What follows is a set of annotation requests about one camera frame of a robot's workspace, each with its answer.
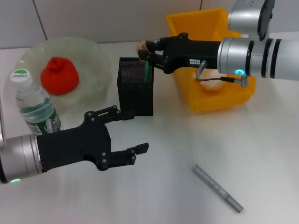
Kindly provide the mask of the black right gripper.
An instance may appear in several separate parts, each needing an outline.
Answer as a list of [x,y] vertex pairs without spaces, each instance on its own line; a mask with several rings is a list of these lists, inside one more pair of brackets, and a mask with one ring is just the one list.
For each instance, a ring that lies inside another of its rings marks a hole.
[[187,33],[162,37],[158,41],[146,41],[147,50],[139,50],[139,59],[148,61],[153,67],[171,74],[183,67],[197,68],[202,61],[208,69],[217,68],[220,41],[195,41]]

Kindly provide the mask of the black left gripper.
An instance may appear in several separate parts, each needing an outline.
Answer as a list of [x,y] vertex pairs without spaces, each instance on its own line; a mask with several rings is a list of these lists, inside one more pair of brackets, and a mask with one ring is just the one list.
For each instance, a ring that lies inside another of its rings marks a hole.
[[83,123],[75,128],[41,135],[36,138],[42,171],[69,164],[90,161],[100,171],[131,166],[136,156],[147,153],[148,143],[123,151],[111,152],[111,139],[106,123],[134,119],[135,111],[122,112],[116,105],[85,113]]

